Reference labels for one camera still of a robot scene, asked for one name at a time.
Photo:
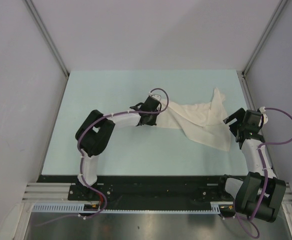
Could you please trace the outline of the white cloth napkin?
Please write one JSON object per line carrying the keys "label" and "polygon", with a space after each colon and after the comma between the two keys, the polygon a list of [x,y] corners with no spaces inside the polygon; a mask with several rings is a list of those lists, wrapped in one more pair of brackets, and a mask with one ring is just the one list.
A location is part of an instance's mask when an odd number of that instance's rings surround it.
{"label": "white cloth napkin", "polygon": [[156,119],[156,126],[181,129],[185,136],[196,143],[228,152],[231,133],[223,120],[227,117],[223,102],[226,97],[215,88],[208,103],[179,104],[170,101],[167,109]]}

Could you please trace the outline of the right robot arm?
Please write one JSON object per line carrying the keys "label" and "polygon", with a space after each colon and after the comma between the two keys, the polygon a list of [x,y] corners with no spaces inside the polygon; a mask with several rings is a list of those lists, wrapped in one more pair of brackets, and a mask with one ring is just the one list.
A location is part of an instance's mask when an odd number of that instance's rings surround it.
{"label": "right robot arm", "polygon": [[259,111],[238,109],[223,120],[229,125],[247,165],[244,180],[226,176],[225,183],[216,188],[217,196],[228,201],[234,198],[235,211],[247,217],[274,222],[286,191],[286,184],[275,175],[266,157],[264,137],[260,134],[266,116]]}

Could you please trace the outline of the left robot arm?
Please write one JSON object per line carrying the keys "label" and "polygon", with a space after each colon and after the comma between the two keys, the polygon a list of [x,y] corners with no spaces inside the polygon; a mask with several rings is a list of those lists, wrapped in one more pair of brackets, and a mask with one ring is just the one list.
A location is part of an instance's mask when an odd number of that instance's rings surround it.
{"label": "left robot arm", "polygon": [[78,181],[79,194],[86,200],[96,196],[97,168],[99,156],[106,149],[113,132],[125,127],[155,126],[157,117],[167,109],[159,99],[148,96],[145,102],[131,106],[128,110],[105,115],[93,110],[75,134],[80,152]]}

